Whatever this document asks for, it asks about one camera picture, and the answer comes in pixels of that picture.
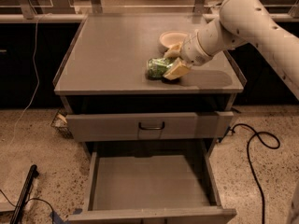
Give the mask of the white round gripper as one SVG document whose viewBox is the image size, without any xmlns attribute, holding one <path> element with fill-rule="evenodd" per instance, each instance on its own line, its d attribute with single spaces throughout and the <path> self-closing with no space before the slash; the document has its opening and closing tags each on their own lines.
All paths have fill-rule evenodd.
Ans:
<svg viewBox="0 0 299 224">
<path fill-rule="evenodd" d="M 171 67 L 163 74 L 168 80 L 174 80 L 187 75 L 192 65 L 201 66 L 213 57 L 227 49 L 235 49 L 246 44 L 246 41 L 227 31 L 220 19 L 201 25 L 189 34 L 183 41 L 171 45 L 164 53 L 165 58 L 176 58 Z"/>
</svg>

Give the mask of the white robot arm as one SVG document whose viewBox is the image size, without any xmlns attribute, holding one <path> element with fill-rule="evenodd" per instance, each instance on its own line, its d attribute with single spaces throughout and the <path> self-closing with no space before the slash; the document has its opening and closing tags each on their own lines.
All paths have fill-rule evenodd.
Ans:
<svg viewBox="0 0 299 224">
<path fill-rule="evenodd" d="M 299 93 L 299 38 L 277 25 L 260 0 L 223 0 L 219 15 L 170 47 L 177 59 L 164 78 L 174 80 L 219 52 L 250 43 L 294 94 Z"/>
</svg>

